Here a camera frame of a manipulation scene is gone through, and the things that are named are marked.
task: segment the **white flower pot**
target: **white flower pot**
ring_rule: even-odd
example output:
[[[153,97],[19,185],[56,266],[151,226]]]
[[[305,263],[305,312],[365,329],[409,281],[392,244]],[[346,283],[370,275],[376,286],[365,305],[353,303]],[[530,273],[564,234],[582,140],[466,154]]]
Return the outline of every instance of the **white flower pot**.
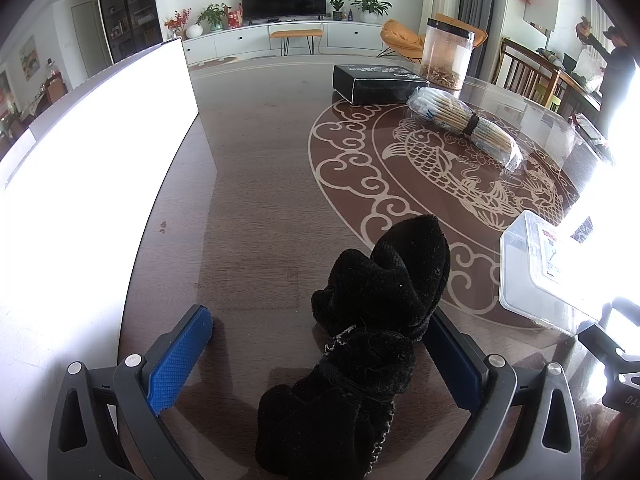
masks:
[[[196,23],[191,27],[187,27],[187,38],[197,38],[198,36],[202,36],[202,27],[200,25]]]
[[[368,10],[363,10],[362,21],[365,23],[377,23],[378,15],[375,12],[369,12]]]

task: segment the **man wearing cap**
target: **man wearing cap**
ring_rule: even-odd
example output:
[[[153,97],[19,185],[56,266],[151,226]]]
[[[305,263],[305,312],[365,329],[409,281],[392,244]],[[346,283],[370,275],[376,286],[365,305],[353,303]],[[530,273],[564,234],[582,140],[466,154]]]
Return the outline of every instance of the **man wearing cap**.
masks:
[[[607,52],[607,49],[591,33],[591,25],[588,22],[578,23],[575,31],[581,42],[595,48],[607,62],[602,85],[600,85],[602,104],[598,115],[598,128],[601,134],[609,137],[609,124],[626,98],[629,85],[636,73],[636,62],[624,38],[613,25],[603,31],[604,37],[613,43],[614,49],[611,53]]]

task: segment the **black velvet hair bow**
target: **black velvet hair bow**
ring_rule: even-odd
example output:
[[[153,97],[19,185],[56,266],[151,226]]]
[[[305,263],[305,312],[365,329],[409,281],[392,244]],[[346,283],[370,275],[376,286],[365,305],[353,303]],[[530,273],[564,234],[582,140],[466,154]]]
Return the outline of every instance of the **black velvet hair bow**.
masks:
[[[312,297],[333,337],[313,371],[268,390],[258,407],[256,459],[290,480],[361,480],[375,464],[393,397],[414,371],[420,339],[449,277],[449,246],[435,216],[394,225],[371,257],[338,257]]]
[[[324,290],[311,297],[316,321],[331,336],[348,326],[396,330],[418,340],[449,279],[449,246],[433,215],[392,226],[371,257],[347,249]]]

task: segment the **bundle of cotton swabs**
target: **bundle of cotton swabs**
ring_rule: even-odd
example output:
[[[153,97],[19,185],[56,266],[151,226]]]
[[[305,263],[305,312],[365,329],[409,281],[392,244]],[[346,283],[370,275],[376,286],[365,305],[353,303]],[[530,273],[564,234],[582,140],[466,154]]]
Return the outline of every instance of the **bundle of cotton swabs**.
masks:
[[[436,88],[418,88],[407,103],[414,112],[447,130],[459,133],[466,129],[473,116],[473,112],[462,101]],[[508,169],[514,169],[522,161],[522,154],[513,137],[484,117],[478,117],[478,124],[470,137],[473,141],[479,141],[476,144],[480,148]]]

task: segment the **black cap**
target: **black cap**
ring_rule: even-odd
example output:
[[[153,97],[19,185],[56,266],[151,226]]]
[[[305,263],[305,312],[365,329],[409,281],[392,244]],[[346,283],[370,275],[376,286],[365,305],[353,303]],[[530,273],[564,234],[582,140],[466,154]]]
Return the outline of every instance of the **black cap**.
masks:
[[[466,28],[456,27],[455,25],[451,25],[450,23],[446,22],[439,22],[438,20],[434,20],[433,18],[429,18],[427,20],[427,25],[439,30],[443,30],[444,32],[448,32],[449,34],[455,34],[456,36],[460,36],[460,38],[465,38],[466,40],[473,41],[476,36],[470,30],[466,30]]]
[[[607,38],[608,40],[610,40],[613,36],[622,37],[622,35],[618,32],[618,29],[616,28],[615,25],[611,25],[607,30],[603,30],[602,33],[604,34],[604,37]]]

